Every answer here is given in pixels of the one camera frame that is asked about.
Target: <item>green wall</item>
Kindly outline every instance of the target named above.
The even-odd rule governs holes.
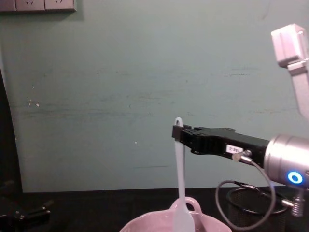
[[[309,29],[307,0],[84,0],[0,17],[23,188],[174,188],[174,118],[308,137],[271,31]],[[188,187],[256,185],[252,167],[187,152]]]

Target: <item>blue led light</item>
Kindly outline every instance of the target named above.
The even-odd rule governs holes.
[[[303,182],[303,177],[298,172],[289,172],[288,173],[288,179],[293,184],[300,184]]]

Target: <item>metal cylinder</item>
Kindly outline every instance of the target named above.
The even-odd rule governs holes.
[[[309,189],[309,140],[278,135],[266,149],[264,169],[272,181]]]

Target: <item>bowl handle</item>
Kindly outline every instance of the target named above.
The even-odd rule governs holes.
[[[177,205],[178,205],[178,202],[179,202],[179,199],[174,201],[174,203],[172,204],[170,209],[176,209]],[[194,208],[193,212],[196,212],[196,213],[199,213],[199,214],[202,213],[201,206],[199,206],[199,203],[194,198],[192,198],[192,197],[185,197],[185,202],[193,206],[193,208]]]

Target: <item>pink bowl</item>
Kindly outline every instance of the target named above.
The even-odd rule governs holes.
[[[173,215],[178,201],[177,199],[168,210],[154,211],[137,217],[124,226],[120,232],[172,232]],[[186,197],[186,202],[194,207],[194,211],[190,211],[190,214],[194,219],[196,232],[232,232],[219,220],[203,214],[195,199]]]

